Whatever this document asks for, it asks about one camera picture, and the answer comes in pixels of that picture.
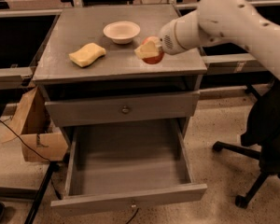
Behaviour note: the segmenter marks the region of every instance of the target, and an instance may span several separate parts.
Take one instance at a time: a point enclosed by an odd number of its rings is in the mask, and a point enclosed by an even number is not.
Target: chair leg
[[[241,208],[247,208],[249,205],[249,202],[251,199],[254,197],[254,195],[257,193],[261,185],[264,183],[264,181],[267,179],[269,176],[269,173],[260,173],[258,179],[256,182],[253,184],[252,188],[250,191],[246,194],[245,197],[237,195],[235,198],[235,205]]]
[[[249,148],[233,146],[233,145],[226,144],[226,143],[219,142],[219,141],[215,142],[215,144],[213,145],[213,150],[216,152],[221,151],[223,148],[230,150],[232,152],[243,154],[243,155],[245,155],[249,158],[255,159],[255,160],[259,160],[259,158],[260,158],[260,152],[257,152],[255,150],[252,150]]]

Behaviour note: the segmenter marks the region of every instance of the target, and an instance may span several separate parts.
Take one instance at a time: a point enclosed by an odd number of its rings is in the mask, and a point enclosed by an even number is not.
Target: cardboard box
[[[62,161],[68,149],[61,132],[44,133],[49,117],[45,108],[45,100],[39,88],[26,92],[17,107],[8,127],[13,130],[25,144],[21,144],[26,161]],[[17,138],[7,130],[2,143]]]

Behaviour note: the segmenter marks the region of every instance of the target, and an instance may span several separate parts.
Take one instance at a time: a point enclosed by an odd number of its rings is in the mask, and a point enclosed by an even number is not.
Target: yellow sponge
[[[89,43],[83,48],[68,55],[71,61],[76,63],[78,66],[85,67],[93,63],[99,57],[104,56],[105,49],[95,43]]]

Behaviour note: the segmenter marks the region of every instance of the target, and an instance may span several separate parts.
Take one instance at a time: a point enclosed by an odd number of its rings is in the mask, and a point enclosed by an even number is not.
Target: black cable
[[[29,146],[27,146],[27,145],[25,144],[25,142],[20,138],[20,136],[17,135],[17,134],[16,134],[8,125],[6,125],[2,120],[0,120],[0,122],[1,122],[2,124],[4,124],[10,131],[12,131],[12,132],[21,140],[21,142],[22,142],[27,148],[29,148],[31,151],[33,151],[33,152],[34,152],[36,155],[38,155],[40,158],[42,158],[42,159],[44,159],[44,160],[46,160],[46,161],[50,161],[49,159],[43,157],[41,154],[37,153],[35,150],[33,150],[32,148],[30,148]]]
[[[137,208],[137,210],[133,213],[132,217],[125,224],[129,224],[134,219],[134,217],[136,217],[138,211],[139,211],[139,208]]]
[[[60,194],[60,192],[58,191],[58,190],[56,190],[56,188],[55,188],[55,185],[54,185],[54,183],[53,183],[53,179],[51,178],[50,179],[50,183],[52,184],[52,186],[53,186],[53,189],[54,189],[54,191],[55,191],[55,195],[56,195],[56,197],[59,199],[59,200],[61,200],[62,199],[62,195]]]

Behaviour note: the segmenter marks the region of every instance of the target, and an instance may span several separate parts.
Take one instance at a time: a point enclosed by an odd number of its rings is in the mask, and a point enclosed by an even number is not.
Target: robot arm
[[[159,38],[171,55],[231,42],[280,79],[280,26],[246,0],[201,0],[195,11],[163,26]]]

